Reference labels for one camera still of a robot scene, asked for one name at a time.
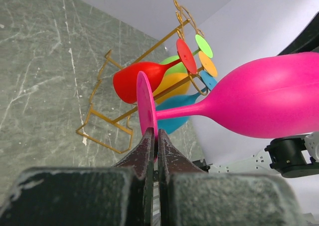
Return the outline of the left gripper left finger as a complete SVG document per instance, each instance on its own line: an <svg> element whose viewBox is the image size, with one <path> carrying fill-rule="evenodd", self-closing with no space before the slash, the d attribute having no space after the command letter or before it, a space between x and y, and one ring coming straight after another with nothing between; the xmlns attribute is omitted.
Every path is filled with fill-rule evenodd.
<svg viewBox="0 0 319 226"><path fill-rule="evenodd" d="M0 209L3 226L150 226L155 133L111 167L32 167Z"/></svg>

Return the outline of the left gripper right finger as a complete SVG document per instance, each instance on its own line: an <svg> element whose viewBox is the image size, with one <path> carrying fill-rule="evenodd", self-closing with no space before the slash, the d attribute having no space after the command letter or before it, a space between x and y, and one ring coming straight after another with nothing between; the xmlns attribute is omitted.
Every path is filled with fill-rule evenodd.
<svg viewBox="0 0 319 226"><path fill-rule="evenodd" d="M158 131L163 226L304 226L295 194L281 178L209 174Z"/></svg>

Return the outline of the pink plastic wine glass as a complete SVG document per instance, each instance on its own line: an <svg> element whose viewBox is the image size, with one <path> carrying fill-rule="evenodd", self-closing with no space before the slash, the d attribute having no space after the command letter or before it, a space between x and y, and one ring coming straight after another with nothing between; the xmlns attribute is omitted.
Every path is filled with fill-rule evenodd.
<svg viewBox="0 0 319 226"><path fill-rule="evenodd" d="M200 102L157 111L149 79L137 76L141 131L157 121L204 116L239 135L282 138L319 129L319 55L303 52L247 62L223 77Z"/></svg>

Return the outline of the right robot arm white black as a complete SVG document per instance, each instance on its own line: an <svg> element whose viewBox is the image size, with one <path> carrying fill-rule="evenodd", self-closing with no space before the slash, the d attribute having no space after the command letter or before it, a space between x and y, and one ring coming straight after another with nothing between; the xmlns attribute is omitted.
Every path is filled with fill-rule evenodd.
<svg viewBox="0 0 319 226"><path fill-rule="evenodd" d="M319 47L319 15L279 55L316 51ZM319 173L319 133L272 140L269 145L241 161L225 165L208 165L204 159L193 162L211 173L254 173L298 178Z"/></svg>

